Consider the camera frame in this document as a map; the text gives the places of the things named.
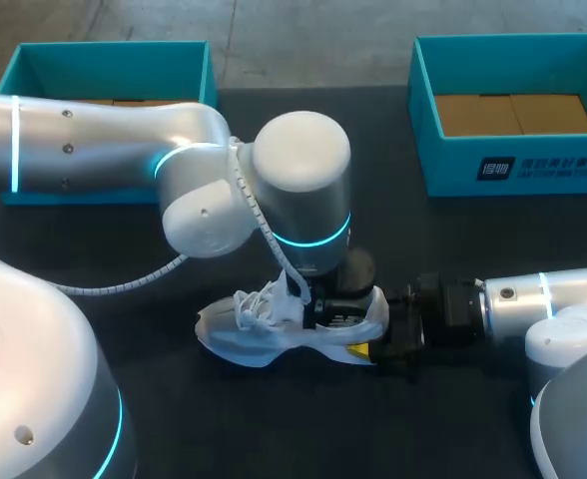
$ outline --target blue cardboard box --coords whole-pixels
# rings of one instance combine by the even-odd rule
[[[55,100],[198,101],[216,106],[207,42],[21,44],[0,94]],[[126,190],[82,196],[4,195],[10,205],[155,203],[156,192]]]
[[[587,193],[587,133],[446,136],[445,95],[576,95],[587,114],[587,34],[418,37],[407,92],[430,196]]]

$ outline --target open box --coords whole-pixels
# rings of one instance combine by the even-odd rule
[[[0,82],[0,94],[54,100],[156,106],[216,106],[216,78],[207,42],[21,44]],[[10,205],[155,203],[155,191],[91,195],[6,194]]]
[[[407,104],[431,196],[587,193],[587,34],[418,37]]]

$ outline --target white sneaker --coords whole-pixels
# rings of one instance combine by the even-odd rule
[[[378,287],[363,299],[366,316],[351,326],[302,327],[303,305],[289,293],[283,271],[261,291],[238,291],[210,304],[196,323],[199,341],[214,354],[248,367],[264,367],[283,352],[306,346],[339,362],[369,364],[347,352],[351,344],[378,339],[389,321],[389,308]]]

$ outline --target white cable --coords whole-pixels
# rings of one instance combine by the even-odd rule
[[[108,287],[76,287],[76,286],[66,286],[65,284],[58,284],[56,282],[48,281],[43,279],[45,282],[54,286],[58,290],[64,292],[68,296],[106,296],[108,294],[118,294],[119,292],[131,291],[132,289],[136,289],[138,287],[144,286],[149,284],[156,279],[163,277],[168,272],[176,269],[177,266],[182,264],[185,259],[188,257],[184,254],[181,254],[165,264],[163,267],[155,270],[154,272],[150,272],[149,274],[139,277],[138,279],[134,279],[133,281],[124,282],[122,284],[116,284],[115,286],[108,286]],[[5,261],[0,259],[0,262],[3,264],[10,266]]]
[[[302,304],[309,304],[311,302],[311,293],[309,291],[308,284],[283,253],[281,246],[278,244],[276,238],[274,238],[272,229],[267,223],[261,207],[259,207],[258,202],[256,201],[256,197],[252,193],[252,190],[243,177],[243,173],[241,172],[241,165],[238,161],[238,146],[231,144],[229,148],[229,155],[231,157],[231,166],[234,172],[234,176],[236,177],[236,183],[241,189],[243,198],[247,202],[247,205],[250,207],[252,213],[256,217],[258,225],[261,228],[261,233],[263,233],[265,240],[267,240],[267,244],[270,246],[270,249],[276,257],[278,263],[300,288],[300,299],[302,300]]]

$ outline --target black work surface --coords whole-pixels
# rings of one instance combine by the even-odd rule
[[[290,110],[331,115],[352,147],[352,244],[378,283],[417,274],[493,277],[587,266],[587,197],[429,199],[404,88],[222,92],[246,141]],[[48,279],[95,286],[172,257],[154,207],[9,209],[0,257]],[[487,368],[481,347],[433,354],[416,385],[294,351],[244,370],[202,351],[197,311],[278,273],[256,234],[221,258],[189,260],[144,289],[78,300],[122,387],[141,478],[533,478],[524,371]]]

